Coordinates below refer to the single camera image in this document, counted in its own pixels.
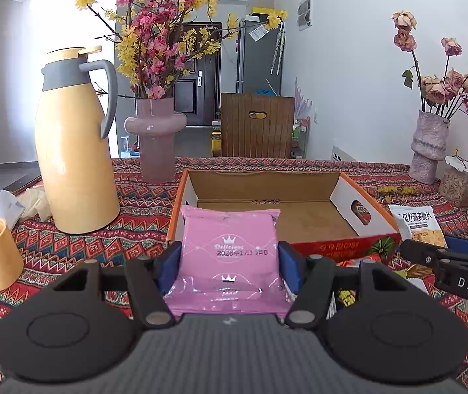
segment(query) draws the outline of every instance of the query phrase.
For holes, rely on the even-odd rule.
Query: yellow thermos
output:
[[[75,47],[47,55],[35,120],[35,146],[46,196],[57,228],[86,234],[119,214],[108,133],[117,109],[117,76],[106,60],[88,62],[101,47]],[[90,71],[108,77],[104,115]]]

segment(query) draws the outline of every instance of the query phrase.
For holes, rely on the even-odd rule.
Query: crown logo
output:
[[[222,275],[222,281],[224,281],[225,283],[234,283],[236,281],[236,276],[231,277],[229,274],[227,277],[225,277]]]
[[[227,238],[223,237],[223,242],[225,244],[234,244],[235,241],[236,241],[235,237],[233,238],[230,238],[230,236],[228,236]]]

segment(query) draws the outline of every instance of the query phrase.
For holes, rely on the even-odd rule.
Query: doorway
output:
[[[30,0],[0,0],[0,187],[40,176],[35,151]]]
[[[184,29],[195,29],[197,40],[201,40],[200,28],[221,29],[222,23],[185,23]],[[188,126],[212,126],[219,111],[219,73],[221,52],[192,59],[187,63],[190,73],[174,84],[175,110],[187,116]]]

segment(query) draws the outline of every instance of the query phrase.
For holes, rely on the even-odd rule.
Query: green leaf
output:
[[[405,70],[402,73],[402,76],[405,78],[404,85],[410,89],[413,89],[413,73],[410,70]]]

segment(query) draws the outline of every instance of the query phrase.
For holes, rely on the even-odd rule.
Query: pink snack bag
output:
[[[279,210],[238,213],[182,206],[185,218],[179,273],[165,302],[183,313],[276,313],[290,299],[279,274]]]

